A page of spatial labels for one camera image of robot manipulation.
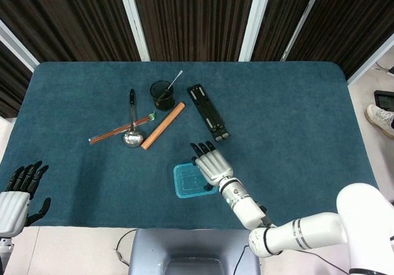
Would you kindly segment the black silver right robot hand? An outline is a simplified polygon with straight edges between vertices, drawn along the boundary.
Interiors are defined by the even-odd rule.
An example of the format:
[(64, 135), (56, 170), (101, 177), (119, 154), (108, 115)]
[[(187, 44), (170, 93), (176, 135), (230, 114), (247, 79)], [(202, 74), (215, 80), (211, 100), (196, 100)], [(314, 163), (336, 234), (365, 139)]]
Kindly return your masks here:
[(209, 186), (219, 186), (224, 178), (233, 177), (233, 169), (221, 152), (210, 142), (190, 143), (196, 156), (191, 162), (202, 173)]

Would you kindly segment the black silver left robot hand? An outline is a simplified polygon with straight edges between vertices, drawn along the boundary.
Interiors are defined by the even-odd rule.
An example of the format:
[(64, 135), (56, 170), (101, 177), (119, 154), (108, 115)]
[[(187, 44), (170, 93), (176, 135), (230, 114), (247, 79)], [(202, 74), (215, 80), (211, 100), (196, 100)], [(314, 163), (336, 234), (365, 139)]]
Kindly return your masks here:
[(25, 227), (45, 217), (51, 198), (45, 198), (41, 209), (30, 215), (30, 203), (34, 198), (42, 176), (49, 166), (42, 161), (19, 167), (10, 177), (6, 189), (1, 192), (1, 238), (18, 236)]

